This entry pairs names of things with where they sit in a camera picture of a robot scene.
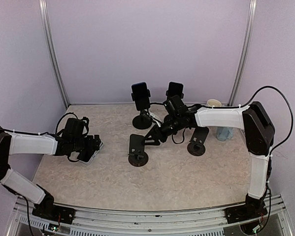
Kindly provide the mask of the blue phone black screen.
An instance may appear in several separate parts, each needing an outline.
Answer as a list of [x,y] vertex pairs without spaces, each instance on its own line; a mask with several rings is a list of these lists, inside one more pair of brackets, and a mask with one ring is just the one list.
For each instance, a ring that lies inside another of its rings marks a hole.
[[145,82],[133,84],[131,86],[132,93],[131,97],[135,103],[135,107],[138,111],[147,110],[150,108],[150,91],[147,88]]

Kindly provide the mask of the black pole phone stand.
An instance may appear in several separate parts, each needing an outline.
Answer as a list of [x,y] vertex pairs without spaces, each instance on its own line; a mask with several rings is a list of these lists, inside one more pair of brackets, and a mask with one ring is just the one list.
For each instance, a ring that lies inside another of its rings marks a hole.
[[152,122],[148,121],[141,114],[139,114],[133,118],[132,124],[136,129],[143,130],[143,129],[149,128],[152,125]]
[[182,91],[180,91],[180,90],[167,90],[166,91],[166,99],[168,100],[168,99],[170,99],[170,98],[172,98],[172,97],[174,97],[174,96],[178,96],[178,97],[180,97],[180,99],[183,99],[184,98],[184,93],[182,92]]

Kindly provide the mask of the teal phone black screen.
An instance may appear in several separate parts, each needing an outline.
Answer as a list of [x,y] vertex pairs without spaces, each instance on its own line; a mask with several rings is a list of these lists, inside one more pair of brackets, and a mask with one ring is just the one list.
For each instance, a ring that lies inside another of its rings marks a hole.
[[169,82],[168,89],[169,90],[180,90],[183,91],[183,84],[177,82]]

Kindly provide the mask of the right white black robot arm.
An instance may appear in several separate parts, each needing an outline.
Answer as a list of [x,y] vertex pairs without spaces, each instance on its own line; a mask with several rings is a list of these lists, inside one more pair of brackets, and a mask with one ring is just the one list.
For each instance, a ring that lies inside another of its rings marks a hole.
[[142,145],[158,146],[184,128],[215,126],[244,131],[246,148],[251,157],[251,178],[241,213],[246,218],[254,217],[260,211],[266,195],[275,133],[274,125],[262,104],[255,101],[234,108],[202,105],[189,108],[175,95],[164,102],[164,107],[170,118],[161,125],[154,125],[143,138]]

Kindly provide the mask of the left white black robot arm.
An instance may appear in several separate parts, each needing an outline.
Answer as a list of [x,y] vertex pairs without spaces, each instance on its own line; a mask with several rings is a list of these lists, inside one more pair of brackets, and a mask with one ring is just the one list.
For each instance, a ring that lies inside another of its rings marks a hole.
[[0,184],[34,203],[47,218],[55,218],[59,209],[54,197],[11,168],[8,159],[17,154],[41,154],[70,157],[90,164],[103,143],[99,135],[89,134],[89,120],[69,118],[64,129],[55,134],[7,130],[0,126]]

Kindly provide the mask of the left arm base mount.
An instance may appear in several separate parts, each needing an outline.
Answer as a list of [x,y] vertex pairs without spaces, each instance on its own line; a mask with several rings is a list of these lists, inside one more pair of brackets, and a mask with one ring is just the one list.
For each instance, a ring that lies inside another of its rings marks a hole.
[[35,204],[32,215],[59,223],[72,224],[75,209],[54,204]]

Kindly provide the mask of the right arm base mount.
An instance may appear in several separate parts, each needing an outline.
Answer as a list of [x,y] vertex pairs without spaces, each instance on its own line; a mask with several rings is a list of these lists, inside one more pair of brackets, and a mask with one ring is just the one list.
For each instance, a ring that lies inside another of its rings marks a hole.
[[228,207],[225,209],[225,215],[228,224],[258,218],[267,214],[268,212],[265,206],[256,208],[253,205],[240,205]]

